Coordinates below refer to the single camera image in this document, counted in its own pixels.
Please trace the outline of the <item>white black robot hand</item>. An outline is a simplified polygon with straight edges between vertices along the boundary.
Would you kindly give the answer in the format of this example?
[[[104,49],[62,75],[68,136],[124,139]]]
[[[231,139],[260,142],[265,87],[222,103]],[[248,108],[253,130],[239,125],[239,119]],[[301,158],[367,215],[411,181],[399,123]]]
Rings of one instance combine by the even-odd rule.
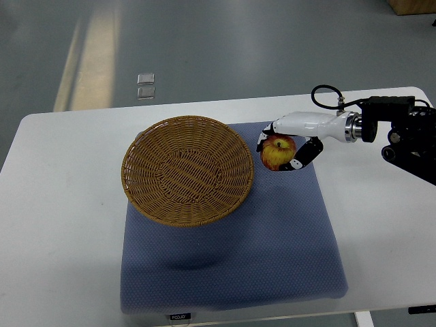
[[[293,138],[297,147],[294,158],[280,165],[278,171],[299,170],[308,166],[323,151],[323,139],[334,138],[346,143],[359,139],[360,115],[355,112],[343,112],[340,115],[292,112],[262,130],[256,151],[260,154],[265,139],[278,134]]]

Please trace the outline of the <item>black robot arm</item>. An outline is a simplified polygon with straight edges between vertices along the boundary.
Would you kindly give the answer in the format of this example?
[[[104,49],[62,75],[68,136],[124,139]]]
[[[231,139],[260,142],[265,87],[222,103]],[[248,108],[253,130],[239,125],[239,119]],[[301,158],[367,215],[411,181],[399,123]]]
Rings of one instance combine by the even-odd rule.
[[[338,104],[328,106],[318,102],[315,94],[319,89],[334,91]],[[347,103],[340,90],[327,84],[314,87],[311,100],[320,108],[335,110],[337,116],[345,114],[347,107],[360,108],[360,113],[351,112],[345,120],[343,129],[347,140],[374,142],[378,123],[388,122],[389,144],[381,150],[383,159],[435,184],[435,109],[428,102],[414,96],[370,96]]]

